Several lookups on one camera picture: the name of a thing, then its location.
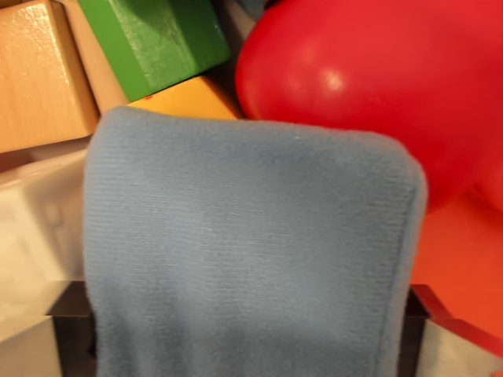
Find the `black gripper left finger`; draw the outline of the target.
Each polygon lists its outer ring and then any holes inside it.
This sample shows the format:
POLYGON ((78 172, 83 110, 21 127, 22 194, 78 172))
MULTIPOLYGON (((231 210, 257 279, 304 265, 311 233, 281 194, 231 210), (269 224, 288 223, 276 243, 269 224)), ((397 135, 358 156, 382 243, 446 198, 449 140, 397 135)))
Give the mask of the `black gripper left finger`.
POLYGON ((95 376, 94 315, 83 281, 56 281, 1 306, 2 376, 95 376))

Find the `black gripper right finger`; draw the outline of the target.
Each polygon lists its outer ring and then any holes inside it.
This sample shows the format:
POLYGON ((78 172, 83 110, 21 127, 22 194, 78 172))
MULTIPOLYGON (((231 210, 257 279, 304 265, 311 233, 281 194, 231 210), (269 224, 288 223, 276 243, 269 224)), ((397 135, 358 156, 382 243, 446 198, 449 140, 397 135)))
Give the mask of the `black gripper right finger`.
POLYGON ((454 317, 427 285, 409 289, 405 376, 501 376, 502 340, 454 317))

